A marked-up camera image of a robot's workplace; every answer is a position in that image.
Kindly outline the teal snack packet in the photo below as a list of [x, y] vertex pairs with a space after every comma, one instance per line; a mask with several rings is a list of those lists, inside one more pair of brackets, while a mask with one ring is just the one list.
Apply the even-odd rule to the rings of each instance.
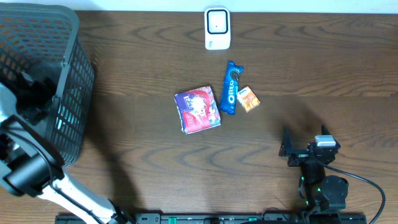
[[72, 109], [73, 105], [74, 105], [73, 98], [69, 94], [66, 94], [65, 97], [61, 100], [58, 109], [58, 117], [56, 125], [58, 130], [61, 130], [64, 126], [71, 126], [73, 128], [76, 127], [75, 112]]

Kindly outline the orange Kleenex tissue pack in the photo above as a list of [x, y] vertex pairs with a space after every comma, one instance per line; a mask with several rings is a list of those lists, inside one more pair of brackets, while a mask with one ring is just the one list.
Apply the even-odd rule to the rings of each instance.
[[239, 90], [237, 98], [247, 113], [259, 106], [261, 103], [249, 86], [245, 86], [243, 89]]

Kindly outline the blue Oreo cookie pack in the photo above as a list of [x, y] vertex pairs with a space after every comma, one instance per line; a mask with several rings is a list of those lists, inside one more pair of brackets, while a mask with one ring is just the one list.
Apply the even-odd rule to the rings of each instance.
[[226, 114], [235, 115], [239, 78], [243, 71], [244, 67], [228, 62], [220, 99], [220, 110]]

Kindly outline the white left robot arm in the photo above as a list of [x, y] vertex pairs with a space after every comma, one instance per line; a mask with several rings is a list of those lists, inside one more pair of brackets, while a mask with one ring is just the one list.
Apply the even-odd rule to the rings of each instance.
[[49, 78], [1, 77], [1, 186], [16, 196], [56, 203], [85, 223], [134, 223], [128, 213], [72, 177], [60, 153], [33, 129], [47, 116], [45, 106], [54, 89]]

